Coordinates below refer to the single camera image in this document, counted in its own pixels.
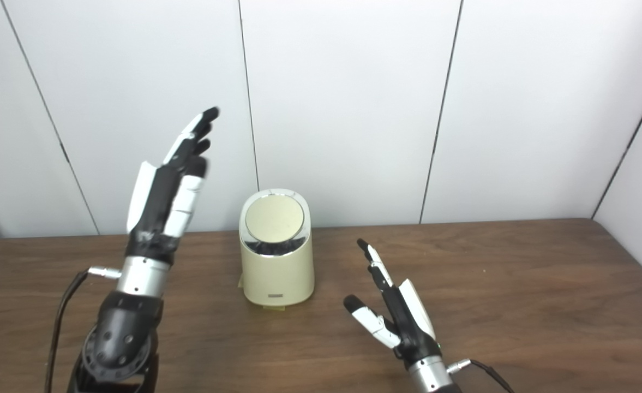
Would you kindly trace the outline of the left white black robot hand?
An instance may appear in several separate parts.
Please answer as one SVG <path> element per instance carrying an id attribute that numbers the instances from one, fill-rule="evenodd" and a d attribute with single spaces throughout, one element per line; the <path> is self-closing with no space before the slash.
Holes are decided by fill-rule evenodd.
<path id="1" fill-rule="evenodd" d="M 125 256 L 173 264 L 208 172 L 203 153 L 211 146 L 208 134 L 218 117 L 216 106 L 196 115 L 159 166 L 141 162 L 127 215 Z"/>

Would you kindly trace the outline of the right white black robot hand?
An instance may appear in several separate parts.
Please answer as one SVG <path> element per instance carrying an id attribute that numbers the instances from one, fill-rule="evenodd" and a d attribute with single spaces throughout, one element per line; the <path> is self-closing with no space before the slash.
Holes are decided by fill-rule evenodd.
<path id="1" fill-rule="evenodd" d="M 354 294 L 343 300 L 346 311 L 376 340 L 390 348 L 405 368 L 433 356 L 442 358 L 435 330 L 410 279 L 402 284 L 393 283 L 378 251 L 363 239 L 358 239 L 357 244 L 368 261 L 367 270 L 390 317 L 376 313 Z"/>

